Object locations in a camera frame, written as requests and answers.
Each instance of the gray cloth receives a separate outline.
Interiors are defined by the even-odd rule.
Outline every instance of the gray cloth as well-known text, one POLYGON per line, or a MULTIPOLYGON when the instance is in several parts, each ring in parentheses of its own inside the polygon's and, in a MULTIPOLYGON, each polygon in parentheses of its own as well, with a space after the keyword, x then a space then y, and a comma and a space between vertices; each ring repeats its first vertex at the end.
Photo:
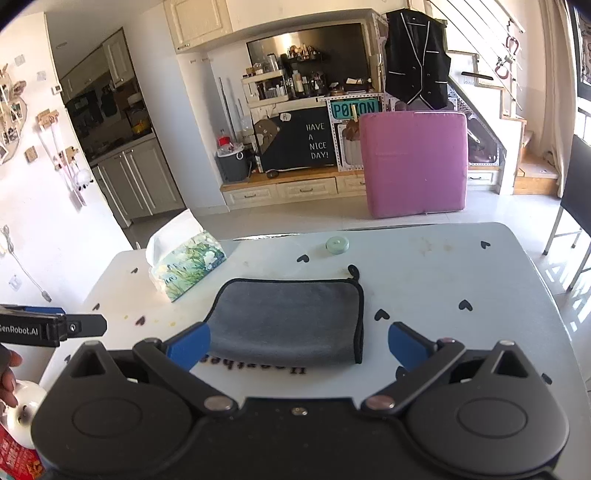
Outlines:
POLYGON ((237 278, 205 320, 210 354, 278 367, 361 363, 363 290, 354 280, 237 278))

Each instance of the human hand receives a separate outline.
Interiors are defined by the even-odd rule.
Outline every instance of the human hand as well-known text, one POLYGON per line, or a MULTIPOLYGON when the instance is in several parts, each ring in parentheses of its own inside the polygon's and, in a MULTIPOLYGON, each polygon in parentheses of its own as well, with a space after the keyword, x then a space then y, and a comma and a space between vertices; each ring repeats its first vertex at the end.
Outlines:
MULTIPOLYGON (((22 357, 12 350, 10 351, 9 367, 18 367, 22 363, 22 357)), ((3 400, 9 407, 15 408, 18 405, 17 398, 13 392, 17 386, 17 379, 10 368, 7 368, 2 374, 0 381, 0 400, 3 400)))

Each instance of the drawer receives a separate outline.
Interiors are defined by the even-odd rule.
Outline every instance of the drawer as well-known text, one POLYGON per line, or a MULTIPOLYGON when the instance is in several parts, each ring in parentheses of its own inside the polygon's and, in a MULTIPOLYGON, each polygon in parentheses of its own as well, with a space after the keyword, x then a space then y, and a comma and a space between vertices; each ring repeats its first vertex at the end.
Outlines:
POLYGON ((279 198, 284 200, 311 199, 337 195, 334 177, 317 180, 291 181, 277 184, 279 198))
POLYGON ((339 193, 365 192, 365 177, 361 174, 336 177, 339 193))
POLYGON ((496 183, 496 177, 496 171, 468 171, 468 185, 494 185, 496 183))
POLYGON ((276 203, 277 186, 265 185, 250 189, 230 190, 223 192, 226 204, 229 207, 248 207, 276 203))

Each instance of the mint green button-shaped object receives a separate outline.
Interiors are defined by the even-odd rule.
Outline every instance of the mint green button-shaped object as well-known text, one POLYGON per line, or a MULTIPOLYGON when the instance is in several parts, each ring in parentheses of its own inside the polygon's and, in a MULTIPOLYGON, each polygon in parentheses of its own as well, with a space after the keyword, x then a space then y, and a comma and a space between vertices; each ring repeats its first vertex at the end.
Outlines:
POLYGON ((340 255, 349 249, 349 241, 344 236, 331 236, 326 241, 326 249, 333 255, 340 255))

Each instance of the ceiling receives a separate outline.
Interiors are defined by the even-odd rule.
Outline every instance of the ceiling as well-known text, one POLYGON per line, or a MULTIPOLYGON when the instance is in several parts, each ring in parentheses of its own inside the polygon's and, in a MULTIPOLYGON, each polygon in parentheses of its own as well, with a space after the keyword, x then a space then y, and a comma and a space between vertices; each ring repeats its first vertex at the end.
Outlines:
POLYGON ((36 0, 21 15, 45 12, 58 77, 131 18, 162 0, 36 0), (65 46, 57 45, 67 42, 65 46))

